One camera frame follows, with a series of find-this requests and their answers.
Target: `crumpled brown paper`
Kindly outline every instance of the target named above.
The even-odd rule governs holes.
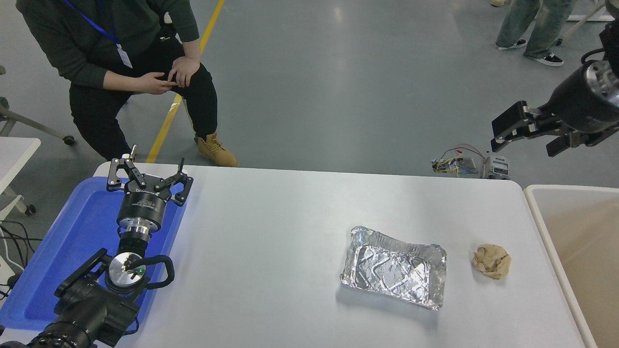
[[[509,273],[511,256],[502,247],[494,244],[482,244],[474,253],[475,268],[484,276],[502,279]]]

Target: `sneaker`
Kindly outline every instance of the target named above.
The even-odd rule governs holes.
[[[546,57],[541,57],[541,58],[533,58],[533,57],[527,57],[527,58],[533,59],[534,61],[538,61],[547,66],[562,66],[563,65],[563,59],[555,56],[554,53],[550,53]]]
[[[211,159],[216,165],[221,167],[238,167],[238,161],[234,155],[226,150],[222,143],[217,140],[217,132],[206,136],[206,140],[199,137],[197,139],[197,149],[203,156]]]
[[[520,48],[520,47],[525,47],[527,45],[527,40],[525,39],[520,39],[518,40],[513,46],[510,47],[500,47],[499,45],[495,45],[495,48],[499,51],[503,51],[503,50],[509,50],[510,48]]]

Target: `black pants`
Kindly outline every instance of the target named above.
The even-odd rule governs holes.
[[[131,60],[133,69],[123,64],[105,65],[117,74],[140,77],[149,72],[164,72],[167,79],[172,62],[184,56],[183,46],[168,35],[158,35],[150,48]],[[206,139],[217,129],[217,94],[210,73],[200,64],[192,76],[189,87],[174,87],[187,103],[189,117],[196,135]],[[131,92],[97,89],[71,84],[69,100],[71,114],[80,134],[90,146],[106,160],[120,158],[130,151],[116,115],[127,102]]]

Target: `chair wheel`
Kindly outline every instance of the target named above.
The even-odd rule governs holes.
[[[37,209],[35,208],[35,206],[33,206],[32,204],[26,207],[26,211],[24,212],[24,214],[26,216],[32,216],[37,212]]]
[[[63,138],[63,141],[64,141],[65,144],[67,144],[69,146],[71,146],[71,145],[76,143],[76,140],[75,140],[75,138],[73,138],[73,136],[66,136],[66,137]]]

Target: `person's leg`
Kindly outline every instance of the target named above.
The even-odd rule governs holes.
[[[574,0],[543,0],[535,27],[524,55],[530,58],[543,58],[552,53],[552,48],[559,39],[561,28],[568,20]]]
[[[181,43],[171,35],[158,35],[134,66],[141,72],[165,72],[166,78],[175,59],[184,56]],[[198,151],[224,167],[238,167],[236,157],[217,139],[217,93],[213,79],[204,65],[191,77],[189,87],[174,87],[172,91],[184,98],[189,118],[197,137]]]
[[[116,115],[131,96],[117,92],[71,84],[69,102],[73,123],[88,144],[106,160],[120,158],[131,149]]]
[[[136,59],[135,66],[140,73],[165,72],[167,79],[174,60],[184,56],[181,43],[175,37],[165,34],[159,35],[164,40],[155,39],[153,45]],[[180,94],[187,102],[189,118],[198,137],[206,139],[208,134],[217,130],[217,93],[213,78],[204,65],[200,64],[198,71],[191,77],[189,87],[175,87],[172,91]]]
[[[540,0],[514,0],[496,38],[498,47],[512,47],[529,28],[540,8]]]

